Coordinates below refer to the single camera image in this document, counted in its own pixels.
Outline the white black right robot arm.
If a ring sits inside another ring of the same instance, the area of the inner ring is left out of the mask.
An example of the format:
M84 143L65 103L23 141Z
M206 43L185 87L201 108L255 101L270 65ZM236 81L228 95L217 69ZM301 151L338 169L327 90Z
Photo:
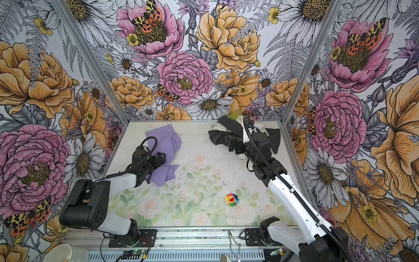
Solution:
M257 132L244 138L228 135L223 142L230 152L245 154L252 164L252 172L276 194L299 227L291 229L277 217L260 224L264 241L278 242L297 254L302 262L350 262L349 237L342 229L335 229L308 202L293 183L287 170L272 156L270 140Z

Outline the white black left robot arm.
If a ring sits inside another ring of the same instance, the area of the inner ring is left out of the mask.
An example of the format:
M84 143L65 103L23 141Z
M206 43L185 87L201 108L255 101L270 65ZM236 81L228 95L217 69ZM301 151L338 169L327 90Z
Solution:
M61 209L61 225L108 233L125 245L136 244L140 240L137 222L110 212L109 199L116 193L142 185L153 171L166 163L166 154L139 146L133 157L126 171L96 181L78 180Z

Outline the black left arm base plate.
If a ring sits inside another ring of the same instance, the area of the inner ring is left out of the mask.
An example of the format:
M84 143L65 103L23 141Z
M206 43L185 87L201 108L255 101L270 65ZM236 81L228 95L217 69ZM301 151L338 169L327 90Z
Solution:
M139 229L138 233L131 235L115 235L110 238L110 248L138 248L154 247L156 241L156 229Z

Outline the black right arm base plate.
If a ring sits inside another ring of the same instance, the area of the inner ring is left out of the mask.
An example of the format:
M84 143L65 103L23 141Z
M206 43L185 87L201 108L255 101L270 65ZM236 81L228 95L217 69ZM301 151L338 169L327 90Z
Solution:
M269 240L267 236L263 236L259 228L245 228L244 241L248 247L256 246L281 246L279 242Z

